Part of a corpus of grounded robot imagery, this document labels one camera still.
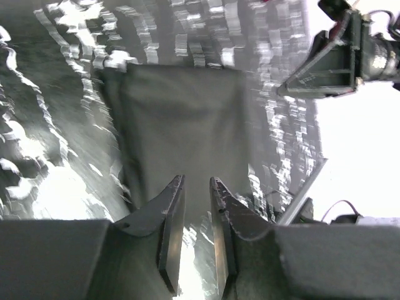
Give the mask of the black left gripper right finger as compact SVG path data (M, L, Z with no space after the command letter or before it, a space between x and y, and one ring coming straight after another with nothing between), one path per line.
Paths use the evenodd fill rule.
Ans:
M271 224L210 180L220 299L398 299L397 226Z

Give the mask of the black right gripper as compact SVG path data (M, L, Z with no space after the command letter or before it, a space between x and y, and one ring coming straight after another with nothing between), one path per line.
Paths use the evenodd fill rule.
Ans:
M360 50L352 49L353 13L347 1L318 1L318 8L333 22L329 30L315 35L309 56L278 88L280 96L322 99L354 92L368 82L391 82L399 90L399 17L378 9L366 14L359 10ZM387 33L371 35L371 17L387 14Z

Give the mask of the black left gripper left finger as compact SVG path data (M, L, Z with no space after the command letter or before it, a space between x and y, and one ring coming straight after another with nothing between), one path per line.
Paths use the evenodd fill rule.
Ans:
M1 222L2 299L171 299L178 292L185 177L117 222Z

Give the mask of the black t shirt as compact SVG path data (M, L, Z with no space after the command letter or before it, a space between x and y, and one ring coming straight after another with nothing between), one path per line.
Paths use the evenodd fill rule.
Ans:
M128 64L99 72L131 201L143 206L186 177L187 206L209 207L209 179L249 195L251 122L245 76L231 68Z

